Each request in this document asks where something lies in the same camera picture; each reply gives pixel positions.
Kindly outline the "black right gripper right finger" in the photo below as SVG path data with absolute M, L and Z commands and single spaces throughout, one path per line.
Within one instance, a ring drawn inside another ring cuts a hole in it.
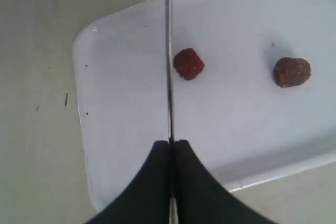
M 179 223 L 274 223 L 229 193 L 187 140 L 174 143 L 174 173 Z

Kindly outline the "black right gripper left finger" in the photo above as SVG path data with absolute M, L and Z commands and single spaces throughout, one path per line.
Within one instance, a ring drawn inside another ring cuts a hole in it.
M 154 142 L 126 189 L 87 223 L 169 223 L 171 153 L 168 142 Z

